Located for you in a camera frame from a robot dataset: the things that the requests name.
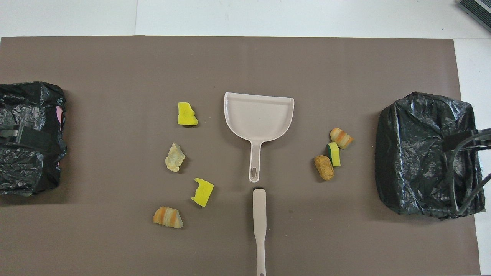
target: toy croissant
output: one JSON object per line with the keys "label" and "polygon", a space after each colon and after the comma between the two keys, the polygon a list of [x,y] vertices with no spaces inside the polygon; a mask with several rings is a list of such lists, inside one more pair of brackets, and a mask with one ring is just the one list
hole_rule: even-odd
{"label": "toy croissant", "polygon": [[345,149],[348,145],[353,142],[353,137],[349,136],[346,132],[340,130],[339,128],[334,128],[329,133],[331,140],[336,142],[340,149]]}
{"label": "toy croissant", "polygon": [[176,229],[184,226],[181,216],[179,215],[179,210],[168,207],[160,207],[155,212],[153,222],[168,227],[174,227]]}

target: white tile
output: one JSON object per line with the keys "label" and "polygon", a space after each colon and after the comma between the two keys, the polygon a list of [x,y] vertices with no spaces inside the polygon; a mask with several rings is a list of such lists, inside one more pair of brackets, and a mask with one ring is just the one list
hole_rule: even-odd
{"label": "white tile", "polygon": [[139,0],[136,34],[491,38],[454,0]]}
{"label": "white tile", "polygon": [[[491,128],[491,40],[457,39],[454,41],[462,100],[474,107],[476,127]],[[491,150],[479,153],[483,174],[491,173]],[[491,184],[488,183],[486,209],[474,215],[479,244],[481,274],[491,275]]]}
{"label": "white tile", "polygon": [[0,36],[133,35],[137,0],[1,0]]}

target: yellow sponge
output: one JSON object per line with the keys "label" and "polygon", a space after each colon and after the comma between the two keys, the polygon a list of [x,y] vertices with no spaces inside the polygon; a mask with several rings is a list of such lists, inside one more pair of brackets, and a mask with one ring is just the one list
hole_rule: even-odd
{"label": "yellow sponge", "polygon": [[336,142],[331,142],[328,145],[329,157],[331,158],[331,163],[333,167],[341,166],[341,159],[339,158],[339,147]]}
{"label": "yellow sponge", "polygon": [[200,178],[195,178],[194,180],[198,182],[199,187],[196,189],[196,194],[194,197],[191,197],[191,199],[198,203],[199,206],[205,207],[214,186],[210,182]]}
{"label": "yellow sponge", "polygon": [[194,116],[194,110],[192,110],[189,103],[177,103],[179,109],[179,116],[177,117],[177,123],[185,126],[195,126],[198,124],[198,119]]}

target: trash bag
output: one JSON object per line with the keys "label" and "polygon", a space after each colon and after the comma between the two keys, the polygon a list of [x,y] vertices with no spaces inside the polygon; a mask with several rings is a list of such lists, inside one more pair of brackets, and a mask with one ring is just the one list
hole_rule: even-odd
{"label": "trash bag", "polygon": [[[483,211],[484,191],[475,190],[482,181],[477,152],[456,152],[452,165],[453,151],[444,150],[448,137],[473,130],[471,104],[451,98],[413,92],[385,108],[379,116],[375,145],[380,200],[398,214],[441,220]],[[473,190],[475,196],[467,207],[456,212],[452,200],[462,205]]]}
{"label": "trash bag", "polygon": [[60,184],[67,146],[63,90],[44,82],[0,84],[0,194],[29,196]]}

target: dustpan handle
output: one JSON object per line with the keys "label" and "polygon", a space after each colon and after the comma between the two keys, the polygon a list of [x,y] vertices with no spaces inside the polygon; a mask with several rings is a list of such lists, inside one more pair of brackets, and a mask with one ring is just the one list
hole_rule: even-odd
{"label": "dustpan handle", "polygon": [[259,163],[261,161],[261,144],[260,142],[251,141],[250,143],[250,164],[249,164],[249,181],[256,183],[259,181]]}

